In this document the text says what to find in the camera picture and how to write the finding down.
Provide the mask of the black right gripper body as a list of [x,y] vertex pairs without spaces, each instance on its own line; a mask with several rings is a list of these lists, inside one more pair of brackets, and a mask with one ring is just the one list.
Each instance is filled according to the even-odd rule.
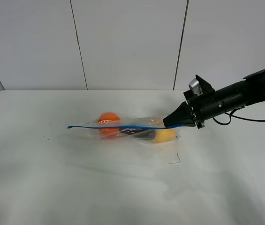
[[215,90],[200,96],[188,90],[184,92],[184,96],[188,106],[191,108],[191,113],[198,129],[204,127],[206,120],[221,114],[221,99]]

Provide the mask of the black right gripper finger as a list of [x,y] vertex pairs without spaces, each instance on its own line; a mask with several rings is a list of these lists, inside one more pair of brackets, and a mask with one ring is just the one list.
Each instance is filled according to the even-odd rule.
[[183,119],[191,117],[191,110],[187,102],[182,102],[179,107],[169,115],[169,117],[174,119]]
[[195,127],[195,122],[193,121],[192,117],[189,116],[182,116],[182,117],[174,117],[174,116],[167,116],[163,119],[163,123],[165,127]]

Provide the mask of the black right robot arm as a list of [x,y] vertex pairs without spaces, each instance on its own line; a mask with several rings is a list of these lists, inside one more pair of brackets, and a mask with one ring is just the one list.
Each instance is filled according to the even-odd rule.
[[203,128],[208,119],[224,113],[232,115],[245,106],[264,102],[265,69],[219,90],[196,75],[184,96],[186,100],[163,119],[165,127],[185,125]]

